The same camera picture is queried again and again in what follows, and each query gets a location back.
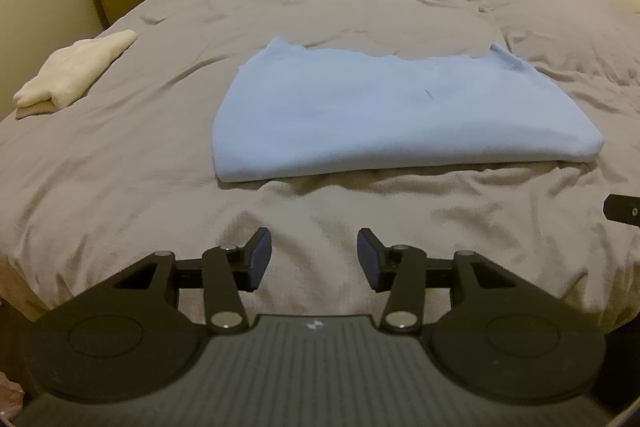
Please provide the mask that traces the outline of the light blue sweatshirt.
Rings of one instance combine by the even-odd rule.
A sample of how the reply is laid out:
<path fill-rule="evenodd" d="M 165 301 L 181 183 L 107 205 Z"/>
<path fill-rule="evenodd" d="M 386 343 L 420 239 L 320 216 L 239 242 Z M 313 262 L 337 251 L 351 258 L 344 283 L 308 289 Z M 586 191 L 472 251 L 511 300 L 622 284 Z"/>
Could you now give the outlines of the light blue sweatshirt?
<path fill-rule="evenodd" d="M 213 123 L 224 182 L 596 159 L 604 138 L 551 79 L 501 46 L 404 60 L 283 39 L 239 69 Z"/>

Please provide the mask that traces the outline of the grey duvet cover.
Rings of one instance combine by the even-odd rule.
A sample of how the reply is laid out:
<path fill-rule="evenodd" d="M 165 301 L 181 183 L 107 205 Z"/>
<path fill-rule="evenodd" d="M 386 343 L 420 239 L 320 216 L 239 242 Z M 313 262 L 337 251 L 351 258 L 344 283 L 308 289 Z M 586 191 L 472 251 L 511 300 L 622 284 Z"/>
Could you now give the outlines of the grey duvet cover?
<path fill-rule="evenodd" d="M 380 313 L 356 255 L 371 228 L 435 257 L 473 249 L 591 314 L 639 312 L 639 232 L 603 216 L 639 191 L 639 17 L 614 0 L 146 0 L 138 41 L 89 93 L 1 125 L 1 294 L 36 319 L 153 251 L 189 259 L 260 227 L 273 257 L 253 313 Z M 406 60 L 493 43 L 604 134 L 591 165 L 361 171 L 222 184 L 212 124 L 274 37 Z"/>

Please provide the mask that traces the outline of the folded white towel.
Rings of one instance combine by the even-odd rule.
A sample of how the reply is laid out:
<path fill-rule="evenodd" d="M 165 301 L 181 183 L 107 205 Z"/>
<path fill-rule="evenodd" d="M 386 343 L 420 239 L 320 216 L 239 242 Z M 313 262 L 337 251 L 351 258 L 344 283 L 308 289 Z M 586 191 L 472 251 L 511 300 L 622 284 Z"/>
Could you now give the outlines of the folded white towel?
<path fill-rule="evenodd" d="M 126 29 L 56 50 L 38 74 L 14 94 L 15 118 L 53 114 L 71 106 L 137 38 L 135 31 Z"/>

